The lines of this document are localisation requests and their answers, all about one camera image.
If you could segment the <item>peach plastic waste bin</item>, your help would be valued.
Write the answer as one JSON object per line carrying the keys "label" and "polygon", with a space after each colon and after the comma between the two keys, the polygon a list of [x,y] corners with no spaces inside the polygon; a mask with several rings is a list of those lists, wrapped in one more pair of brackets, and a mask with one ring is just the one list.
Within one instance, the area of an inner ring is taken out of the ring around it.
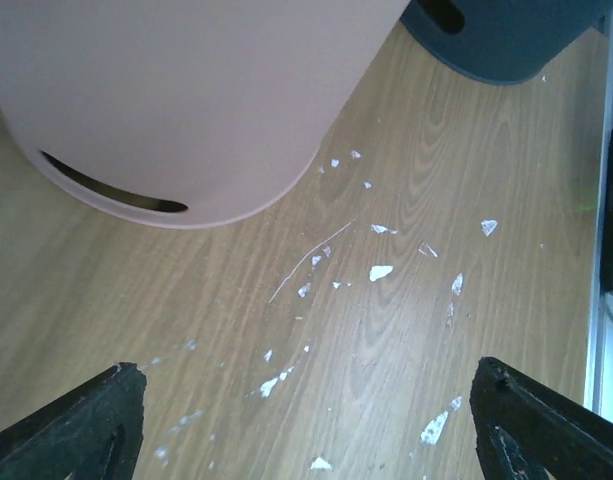
{"label": "peach plastic waste bin", "polygon": [[85,203],[202,228],[305,173],[402,1],[0,1],[0,115]]}

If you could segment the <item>dark teal plastic bin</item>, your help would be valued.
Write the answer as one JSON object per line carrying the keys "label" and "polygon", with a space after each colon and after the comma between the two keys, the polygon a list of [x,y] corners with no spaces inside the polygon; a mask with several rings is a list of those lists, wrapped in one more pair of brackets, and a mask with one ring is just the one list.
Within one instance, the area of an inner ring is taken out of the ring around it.
{"label": "dark teal plastic bin", "polygon": [[524,83],[613,8],[613,1],[412,1],[402,25],[464,76]]}

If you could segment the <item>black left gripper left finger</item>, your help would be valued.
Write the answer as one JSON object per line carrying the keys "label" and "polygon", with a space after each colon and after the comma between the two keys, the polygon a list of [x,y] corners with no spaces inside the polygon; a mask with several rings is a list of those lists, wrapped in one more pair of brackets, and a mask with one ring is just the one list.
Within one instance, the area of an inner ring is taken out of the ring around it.
{"label": "black left gripper left finger", "polygon": [[146,376],[117,363],[0,432],[0,479],[131,479]]}

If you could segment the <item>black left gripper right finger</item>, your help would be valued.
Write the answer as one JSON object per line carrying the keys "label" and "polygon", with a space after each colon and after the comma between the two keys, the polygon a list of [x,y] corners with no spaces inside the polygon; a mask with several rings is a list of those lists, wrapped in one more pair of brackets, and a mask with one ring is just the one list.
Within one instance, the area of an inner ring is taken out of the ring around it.
{"label": "black left gripper right finger", "polygon": [[613,424],[495,357],[469,404],[486,479],[613,479]]}

